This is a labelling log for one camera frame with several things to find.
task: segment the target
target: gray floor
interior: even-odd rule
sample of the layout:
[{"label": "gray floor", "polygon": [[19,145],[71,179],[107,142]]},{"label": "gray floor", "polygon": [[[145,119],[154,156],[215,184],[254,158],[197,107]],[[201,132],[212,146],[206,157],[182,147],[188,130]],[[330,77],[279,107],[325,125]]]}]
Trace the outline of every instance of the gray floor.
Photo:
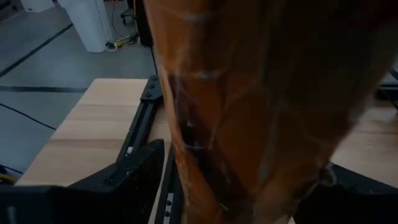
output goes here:
[{"label": "gray floor", "polygon": [[[107,5],[106,9],[110,19],[113,5]],[[134,23],[124,26],[119,17],[125,9],[126,3],[116,5],[114,26],[120,34],[129,35],[135,33]],[[23,12],[0,23],[0,71],[70,23],[67,13],[59,6],[38,14]],[[88,53],[72,27],[1,77],[0,86],[86,88],[95,78],[147,78],[154,73],[148,48],[132,45],[116,52]],[[0,103],[56,128],[81,96],[81,93],[0,91]],[[23,172],[53,133],[3,107],[0,107],[0,124],[0,164]]]}]

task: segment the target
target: black metal bracket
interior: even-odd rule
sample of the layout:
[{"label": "black metal bracket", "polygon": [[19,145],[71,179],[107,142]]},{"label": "black metal bracket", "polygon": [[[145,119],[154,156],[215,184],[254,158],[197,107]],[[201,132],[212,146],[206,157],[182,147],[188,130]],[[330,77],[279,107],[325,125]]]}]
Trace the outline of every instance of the black metal bracket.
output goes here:
[{"label": "black metal bracket", "polygon": [[69,187],[0,187],[0,223],[147,223],[163,162],[155,140]]},{"label": "black metal bracket", "polygon": [[150,128],[161,103],[163,103],[163,93],[159,77],[152,75],[142,92],[141,102],[116,161],[120,161],[126,155],[135,152],[148,141]]},{"label": "black metal bracket", "polygon": [[333,165],[338,184],[318,186],[300,202],[296,224],[394,223],[398,189]]},{"label": "black metal bracket", "polygon": [[157,206],[155,224],[178,224],[183,209],[183,191],[174,158],[174,147],[170,149]]},{"label": "black metal bracket", "polygon": [[[390,71],[390,75],[398,81],[398,72],[395,70]],[[398,111],[398,83],[383,83],[376,91],[377,100],[388,100],[393,107]]]}]

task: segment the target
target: wooden table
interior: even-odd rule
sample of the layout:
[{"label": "wooden table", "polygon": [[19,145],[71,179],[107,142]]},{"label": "wooden table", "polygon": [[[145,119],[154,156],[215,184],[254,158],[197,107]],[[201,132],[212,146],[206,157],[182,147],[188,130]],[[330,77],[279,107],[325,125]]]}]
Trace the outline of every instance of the wooden table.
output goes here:
[{"label": "wooden table", "polygon": [[[147,80],[96,79],[37,155],[18,185],[68,186],[114,163]],[[398,188],[398,117],[389,103],[375,103],[341,143],[332,161]],[[149,140],[171,137],[160,108]],[[150,223],[159,199],[157,193]]]}]

